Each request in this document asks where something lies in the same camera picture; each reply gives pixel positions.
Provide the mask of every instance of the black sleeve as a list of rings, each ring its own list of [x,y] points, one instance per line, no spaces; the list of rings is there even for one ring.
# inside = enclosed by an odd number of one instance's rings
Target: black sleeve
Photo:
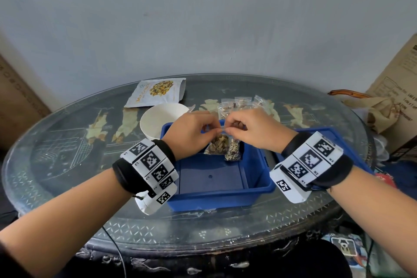
[[[10,276],[14,277],[32,277],[26,270],[22,268],[4,249],[3,245],[0,244],[0,270],[3,273],[9,273]]]

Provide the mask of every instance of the forearm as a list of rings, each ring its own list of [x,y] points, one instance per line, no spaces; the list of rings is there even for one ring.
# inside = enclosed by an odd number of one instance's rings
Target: forearm
[[[328,192],[404,270],[417,276],[417,201],[357,167]]]
[[[52,276],[131,197],[105,170],[3,229],[0,241],[29,273]]]

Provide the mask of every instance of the blue plastic bin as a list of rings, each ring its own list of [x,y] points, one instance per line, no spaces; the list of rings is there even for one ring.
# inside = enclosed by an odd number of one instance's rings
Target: blue plastic bin
[[[162,127],[161,137],[172,123]],[[176,162],[177,193],[168,201],[174,211],[209,210],[252,205],[276,188],[262,150],[244,143],[242,160],[227,162],[224,155],[199,153]]]
[[[356,152],[354,150],[352,150],[352,148],[346,144],[346,142],[343,140],[343,138],[340,136],[340,134],[337,133],[337,131],[334,130],[333,128],[331,128],[331,127],[322,127],[322,128],[313,128],[313,129],[297,129],[296,131],[298,131],[298,132],[308,131],[308,132],[311,132],[311,133],[319,131],[326,138],[328,138],[329,140],[334,142],[336,145],[339,145],[343,149],[343,153],[346,154],[347,156],[349,156],[353,160],[353,163],[357,167],[362,168],[364,171],[374,175],[373,170],[371,168],[369,168],[368,165],[366,165],[366,163],[362,160],[362,158],[360,158],[356,154]],[[284,160],[284,158],[281,156],[281,154],[276,153],[276,155],[278,157],[279,162]],[[318,187],[318,186],[313,186],[312,189],[313,190],[321,190],[321,188]]]

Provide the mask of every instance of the glass tabletop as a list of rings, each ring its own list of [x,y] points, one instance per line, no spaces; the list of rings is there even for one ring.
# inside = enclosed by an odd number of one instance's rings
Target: glass tabletop
[[[195,104],[195,109],[211,110],[222,98],[257,94],[274,103],[281,123],[293,128],[333,127],[363,159],[370,159],[368,135],[361,120],[319,91],[262,76],[183,76],[187,78],[182,101],[186,106]],[[123,106],[136,85],[115,87],[79,100],[44,118],[19,139],[8,153],[2,178],[8,198],[20,213],[111,167],[124,150],[145,138],[139,125],[125,137],[115,136],[127,116]],[[138,109],[137,120],[146,110]],[[92,133],[89,129],[97,121],[102,124],[100,132]],[[276,189],[249,207],[173,212],[164,205],[147,216],[132,199],[105,227],[128,250],[216,249],[285,232],[315,211],[326,209],[331,201],[326,192],[315,191],[306,202],[292,204]],[[110,241],[100,230],[90,242],[106,246]]]

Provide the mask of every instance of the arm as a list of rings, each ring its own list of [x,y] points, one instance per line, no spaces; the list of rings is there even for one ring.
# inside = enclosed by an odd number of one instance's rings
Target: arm
[[[201,134],[207,124],[212,130]],[[163,140],[176,159],[197,153],[222,130],[209,112],[193,112],[173,123]],[[35,277],[56,274],[131,197],[112,169],[57,196],[0,232],[0,242]]]
[[[357,167],[328,192],[405,271],[417,276],[417,201]]]
[[[233,127],[235,121],[247,130]],[[260,108],[232,112],[225,126],[235,138],[277,153],[297,134]],[[357,167],[328,192],[404,270],[417,276],[417,201]]]

